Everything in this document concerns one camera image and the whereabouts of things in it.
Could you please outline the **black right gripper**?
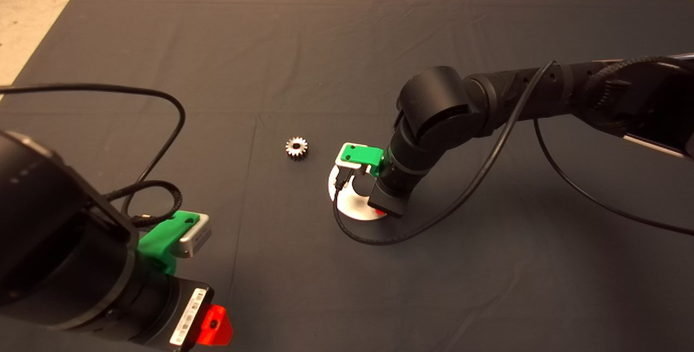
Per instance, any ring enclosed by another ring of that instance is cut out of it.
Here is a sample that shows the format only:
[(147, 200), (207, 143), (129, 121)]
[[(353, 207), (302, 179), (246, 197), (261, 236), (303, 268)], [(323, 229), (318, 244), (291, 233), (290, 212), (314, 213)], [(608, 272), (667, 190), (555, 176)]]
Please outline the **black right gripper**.
[(378, 217), (384, 217), (387, 214), (402, 217), (417, 184), (416, 177), (378, 177), (368, 204), (375, 209)]

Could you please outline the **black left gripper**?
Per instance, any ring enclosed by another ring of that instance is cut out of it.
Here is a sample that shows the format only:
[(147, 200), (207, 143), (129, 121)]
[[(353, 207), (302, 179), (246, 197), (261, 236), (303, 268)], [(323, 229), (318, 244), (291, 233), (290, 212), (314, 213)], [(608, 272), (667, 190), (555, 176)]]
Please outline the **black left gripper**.
[(190, 351), (195, 344), (230, 344), (226, 308), (211, 304), (204, 282), (134, 266), (121, 276), (120, 339), (161, 351)]

